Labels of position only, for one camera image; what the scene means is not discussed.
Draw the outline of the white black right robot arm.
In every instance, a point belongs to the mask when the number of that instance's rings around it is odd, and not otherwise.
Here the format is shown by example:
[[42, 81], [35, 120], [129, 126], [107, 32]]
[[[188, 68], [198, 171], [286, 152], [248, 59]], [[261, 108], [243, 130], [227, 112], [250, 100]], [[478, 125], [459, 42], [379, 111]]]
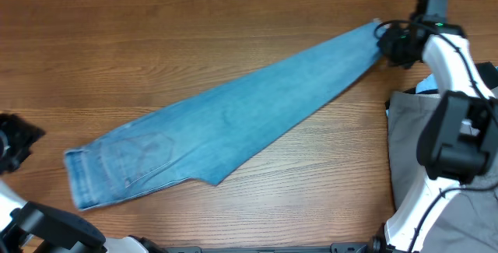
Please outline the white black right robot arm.
[[394, 66], [428, 65], [440, 102], [419, 137], [420, 165], [396, 213], [366, 252], [418, 252], [452, 198], [472, 190], [497, 155], [497, 98], [482, 81], [463, 28], [447, 21], [448, 0], [417, 0], [408, 20], [384, 22], [381, 53]]

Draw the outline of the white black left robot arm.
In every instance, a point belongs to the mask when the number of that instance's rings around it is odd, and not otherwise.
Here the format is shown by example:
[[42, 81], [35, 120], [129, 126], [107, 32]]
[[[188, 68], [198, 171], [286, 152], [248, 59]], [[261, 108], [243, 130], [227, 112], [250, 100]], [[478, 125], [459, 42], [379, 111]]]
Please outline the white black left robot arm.
[[[15, 114], [1, 114], [1, 173], [12, 173], [30, 156], [30, 147], [45, 131]], [[22, 252], [38, 237], [37, 252], [107, 253], [163, 252], [139, 237], [106, 238], [83, 218], [40, 203], [26, 201], [1, 183], [1, 251]]]

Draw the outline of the light blue denim jeans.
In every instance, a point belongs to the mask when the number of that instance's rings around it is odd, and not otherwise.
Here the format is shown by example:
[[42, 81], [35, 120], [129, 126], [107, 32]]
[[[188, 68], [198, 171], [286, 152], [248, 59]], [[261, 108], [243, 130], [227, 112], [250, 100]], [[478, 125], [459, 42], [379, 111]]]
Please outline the light blue denim jeans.
[[219, 184], [377, 62], [376, 26], [360, 26], [67, 150], [75, 207], [109, 206], [191, 179]]

